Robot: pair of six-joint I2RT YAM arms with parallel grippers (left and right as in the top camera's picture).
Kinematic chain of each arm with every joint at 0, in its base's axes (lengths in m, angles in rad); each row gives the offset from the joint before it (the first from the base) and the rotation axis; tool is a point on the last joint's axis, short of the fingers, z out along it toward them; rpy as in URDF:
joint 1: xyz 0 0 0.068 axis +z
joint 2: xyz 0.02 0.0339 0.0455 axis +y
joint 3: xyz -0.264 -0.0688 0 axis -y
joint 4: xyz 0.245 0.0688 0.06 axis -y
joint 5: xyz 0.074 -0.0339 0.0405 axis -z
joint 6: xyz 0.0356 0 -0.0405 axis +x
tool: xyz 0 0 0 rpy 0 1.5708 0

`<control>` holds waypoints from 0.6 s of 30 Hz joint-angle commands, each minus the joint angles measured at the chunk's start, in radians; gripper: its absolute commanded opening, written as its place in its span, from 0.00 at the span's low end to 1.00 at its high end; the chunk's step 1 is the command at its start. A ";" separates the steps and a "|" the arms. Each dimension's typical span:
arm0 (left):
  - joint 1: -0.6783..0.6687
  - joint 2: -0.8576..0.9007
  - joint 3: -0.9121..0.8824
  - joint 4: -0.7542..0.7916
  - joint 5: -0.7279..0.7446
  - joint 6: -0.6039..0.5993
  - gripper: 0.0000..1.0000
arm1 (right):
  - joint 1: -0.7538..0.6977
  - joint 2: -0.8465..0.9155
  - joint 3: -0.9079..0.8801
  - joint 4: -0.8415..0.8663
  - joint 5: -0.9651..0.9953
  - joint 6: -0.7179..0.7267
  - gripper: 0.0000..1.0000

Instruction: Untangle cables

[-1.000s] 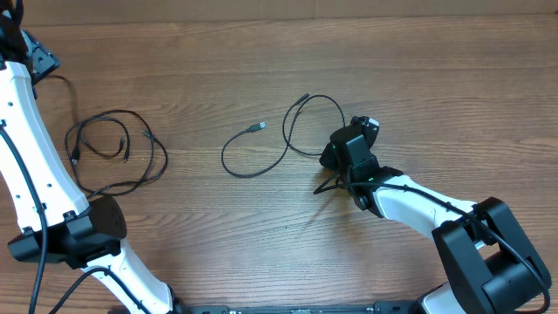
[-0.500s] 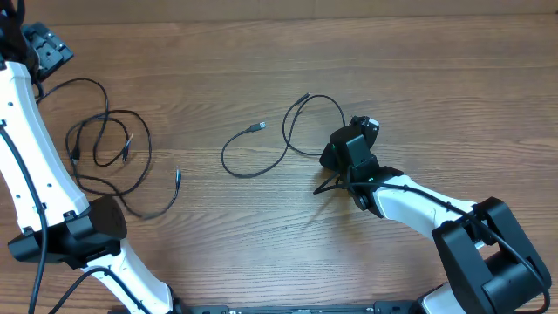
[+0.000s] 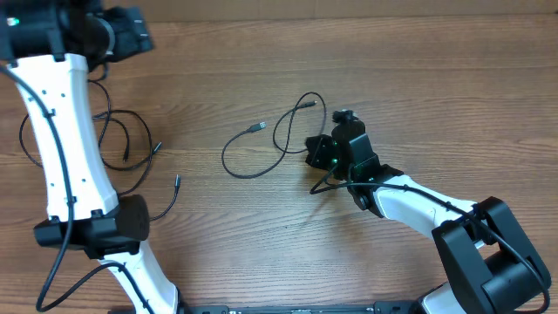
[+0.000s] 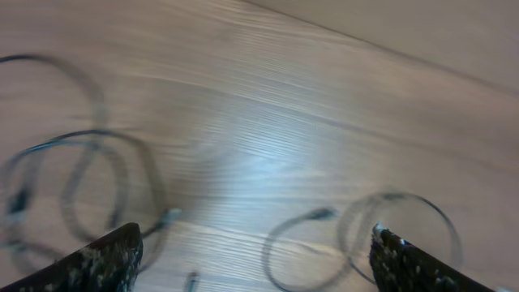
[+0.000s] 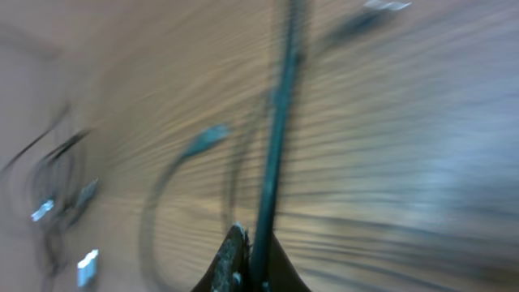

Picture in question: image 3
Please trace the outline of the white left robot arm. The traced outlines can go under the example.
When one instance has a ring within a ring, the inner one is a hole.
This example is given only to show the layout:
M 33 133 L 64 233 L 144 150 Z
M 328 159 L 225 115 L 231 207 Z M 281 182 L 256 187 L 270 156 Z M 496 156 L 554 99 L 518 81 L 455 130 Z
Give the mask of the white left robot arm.
M 177 287 L 147 240 L 150 216 L 134 190 L 117 192 L 99 151 L 89 106 L 89 73 L 150 51 L 136 7 L 99 1 L 4 1 L 1 70 L 28 111 L 47 187 L 37 243 L 60 254 L 81 250 L 110 270 L 135 313 L 185 313 Z

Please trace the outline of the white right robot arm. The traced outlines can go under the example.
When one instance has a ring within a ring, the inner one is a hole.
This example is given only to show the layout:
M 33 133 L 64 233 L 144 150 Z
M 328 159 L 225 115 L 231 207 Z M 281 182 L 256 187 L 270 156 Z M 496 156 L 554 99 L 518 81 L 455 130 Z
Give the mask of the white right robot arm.
M 475 202 L 426 188 L 381 163 L 361 121 L 336 111 L 331 134 L 305 141 L 309 166 L 325 171 L 313 195 L 347 190 L 355 204 L 433 240 L 446 282 L 418 299 L 376 302 L 375 313 L 522 313 L 537 296 L 550 305 L 547 266 L 509 206 L 496 197 Z

